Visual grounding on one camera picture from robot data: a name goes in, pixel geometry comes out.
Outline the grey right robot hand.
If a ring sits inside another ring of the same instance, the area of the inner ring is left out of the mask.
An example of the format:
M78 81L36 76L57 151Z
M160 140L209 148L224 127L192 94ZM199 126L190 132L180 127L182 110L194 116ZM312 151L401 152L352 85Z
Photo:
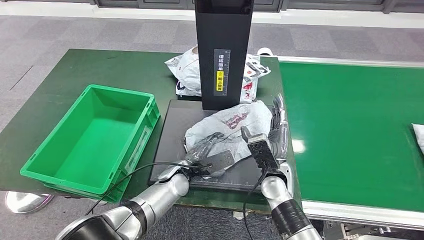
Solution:
M252 135L246 126L242 126L241 136L247 143L252 157L257 162L276 160L278 164L287 160L289 146L289 127L286 120L284 100L281 93L273 99L272 119L268 135Z

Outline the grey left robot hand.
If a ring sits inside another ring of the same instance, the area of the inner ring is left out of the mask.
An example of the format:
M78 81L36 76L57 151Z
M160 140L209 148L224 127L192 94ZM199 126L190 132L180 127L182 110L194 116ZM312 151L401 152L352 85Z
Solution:
M214 132L206 136L187 151L184 160L191 164L205 160L214 145L221 142L224 137L225 135L221 132Z

